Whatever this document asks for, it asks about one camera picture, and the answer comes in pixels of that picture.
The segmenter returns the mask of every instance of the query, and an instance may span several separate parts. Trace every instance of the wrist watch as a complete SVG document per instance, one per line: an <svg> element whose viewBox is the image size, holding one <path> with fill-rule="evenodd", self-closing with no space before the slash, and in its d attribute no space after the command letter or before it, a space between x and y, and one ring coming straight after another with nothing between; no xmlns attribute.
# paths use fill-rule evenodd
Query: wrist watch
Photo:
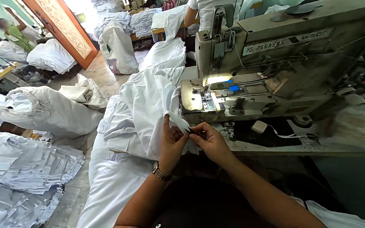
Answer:
<svg viewBox="0 0 365 228"><path fill-rule="evenodd" d="M159 162L156 162L154 165L153 165L153 171L152 173L154 175L156 175L158 178L160 178L160 180L162 181L168 181L168 180L171 180L171 175L169 176L166 176L164 175L164 173L162 173L159 169Z"/></svg>

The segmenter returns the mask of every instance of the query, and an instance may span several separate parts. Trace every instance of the industrial sewing machine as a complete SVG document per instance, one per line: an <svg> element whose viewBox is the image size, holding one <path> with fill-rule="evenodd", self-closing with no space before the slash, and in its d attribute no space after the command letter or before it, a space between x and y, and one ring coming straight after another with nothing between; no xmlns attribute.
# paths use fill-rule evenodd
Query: industrial sewing machine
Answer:
<svg viewBox="0 0 365 228"><path fill-rule="evenodd" d="M309 113L355 90L365 0L321 0L234 24L232 13L216 7L212 31L196 34L198 78L181 81L188 122L291 116L307 125Z"/></svg>

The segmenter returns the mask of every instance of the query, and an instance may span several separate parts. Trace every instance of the tiled floor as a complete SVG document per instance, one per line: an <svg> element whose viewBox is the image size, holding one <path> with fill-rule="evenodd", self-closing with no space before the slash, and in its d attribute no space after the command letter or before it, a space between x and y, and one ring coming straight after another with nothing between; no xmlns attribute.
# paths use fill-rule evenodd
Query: tiled floor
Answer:
<svg viewBox="0 0 365 228"><path fill-rule="evenodd" d="M87 68L87 70L80 71L80 74L87 78L92 78L99 88L107 94L112 96L119 94L120 86L126 82L129 75L114 75L105 63L105 59L99 52L94 61ZM59 77L55 78L49 87L53 89L60 89L61 85L72 86L77 82L77 76L73 78ZM43 225L45 228L75 228L78 222L78 217L84 208L90 190L88 179L88 167L93 148L93 143L96 131L89 134L85 144L82 147L86 155L86 162L77 173L77 175L68 183L65 184L65 193L57 209L54 211L50 220Z"/></svg>

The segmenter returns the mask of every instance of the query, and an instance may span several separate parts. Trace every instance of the wooden door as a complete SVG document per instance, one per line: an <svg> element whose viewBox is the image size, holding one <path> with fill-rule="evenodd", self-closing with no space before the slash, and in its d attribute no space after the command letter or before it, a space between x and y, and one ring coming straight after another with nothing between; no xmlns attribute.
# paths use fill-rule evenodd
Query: wooden door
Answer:
<svg viewBox="0 0 365 228"><path fill-rule="evenodd" d="M63 0L22 0L82 66L87 67L98 51Z"/></svg>

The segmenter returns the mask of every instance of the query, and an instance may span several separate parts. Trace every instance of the forearm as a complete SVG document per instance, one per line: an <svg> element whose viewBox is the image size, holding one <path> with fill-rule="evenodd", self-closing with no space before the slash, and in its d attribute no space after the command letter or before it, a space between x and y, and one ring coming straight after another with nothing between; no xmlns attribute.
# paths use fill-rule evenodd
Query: forearm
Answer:
<svg viewBox="0 0 365 228"><path fill-rule="evenodd" d="M117 225L148 227L163 194L166 181L150 173L118 216Z"/></svg>
<svg viewBox="0 0 365 228"><path fill-rule="evenodd" d="M223 167L253 209L278 228L324 228L320 220L234 156Z"/></svg>

